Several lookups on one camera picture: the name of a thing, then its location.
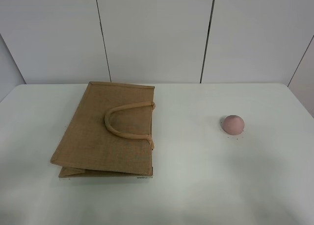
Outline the pink peach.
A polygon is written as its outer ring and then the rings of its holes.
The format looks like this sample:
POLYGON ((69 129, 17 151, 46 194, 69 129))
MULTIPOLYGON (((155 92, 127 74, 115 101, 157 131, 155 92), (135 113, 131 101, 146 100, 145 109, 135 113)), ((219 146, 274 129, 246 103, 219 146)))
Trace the pink peach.
POLYGON ((219 120, 222 130, 232 136, 240 135, 245 128, 243 118, 238 115, 223 116, 219 120))

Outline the brown linen tote bag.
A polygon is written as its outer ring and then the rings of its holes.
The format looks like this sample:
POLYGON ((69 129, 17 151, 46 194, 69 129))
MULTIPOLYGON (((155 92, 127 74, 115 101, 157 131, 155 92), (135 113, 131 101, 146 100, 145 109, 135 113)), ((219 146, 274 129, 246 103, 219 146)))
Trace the brown linen tote bag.
POLYGON ((90 82, 51 157, 59 177, 152 177, 154 90, 90 82))

